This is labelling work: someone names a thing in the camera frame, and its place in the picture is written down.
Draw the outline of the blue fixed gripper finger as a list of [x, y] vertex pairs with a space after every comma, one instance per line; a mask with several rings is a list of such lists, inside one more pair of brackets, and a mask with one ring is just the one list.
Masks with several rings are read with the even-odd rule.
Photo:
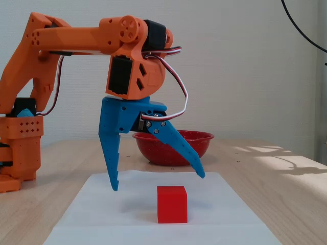
[[99, 138], [104, 154], [104, 159], [110, 179], [111, 187], [114, 191], [118, 190], [118, 163], [119, 163], [119, 133], [99, 133]]

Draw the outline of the blue gripper body black servo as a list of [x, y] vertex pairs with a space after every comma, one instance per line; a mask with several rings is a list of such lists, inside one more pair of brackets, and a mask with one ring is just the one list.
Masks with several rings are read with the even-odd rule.
[[123, 100], [112, 96], [102, 99], [99, 133], [148, 133], [146, 120], [141, 115], [166, 115], [167, 107], [149, 97], [141, 100]]

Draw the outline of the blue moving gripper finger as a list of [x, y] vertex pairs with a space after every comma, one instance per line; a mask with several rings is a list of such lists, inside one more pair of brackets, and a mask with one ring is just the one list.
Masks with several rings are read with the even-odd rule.
[[205, 171], [198, 153], [168, 120], [147, 121], [146, 127], [152, 135], [160, 140], [160, 142], [169, 145], [181, 155], [191, 165], [199, 177], [205, 178]]

